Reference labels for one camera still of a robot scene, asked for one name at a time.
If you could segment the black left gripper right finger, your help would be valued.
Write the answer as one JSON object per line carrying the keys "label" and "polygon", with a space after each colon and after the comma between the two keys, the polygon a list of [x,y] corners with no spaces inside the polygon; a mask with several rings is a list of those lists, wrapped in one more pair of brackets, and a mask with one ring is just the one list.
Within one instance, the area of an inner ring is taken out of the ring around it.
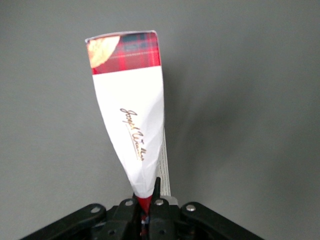
{"label": "black left gripper right finger", "polygon": [[161,178],[155,180],[149,208],[150,240],[260,240],[261,237],[203,204],[170,205],[160,197]]}

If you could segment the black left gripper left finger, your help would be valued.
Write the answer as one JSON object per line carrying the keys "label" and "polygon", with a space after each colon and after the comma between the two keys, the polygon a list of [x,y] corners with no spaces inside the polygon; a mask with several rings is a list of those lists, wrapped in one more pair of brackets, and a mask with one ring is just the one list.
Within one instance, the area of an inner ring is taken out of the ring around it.
{"label": "black left gripper left finger", "polygon": [[127,198],[107,210],[89,204],[23,238],[24,240],[137,240],[139,204]]}

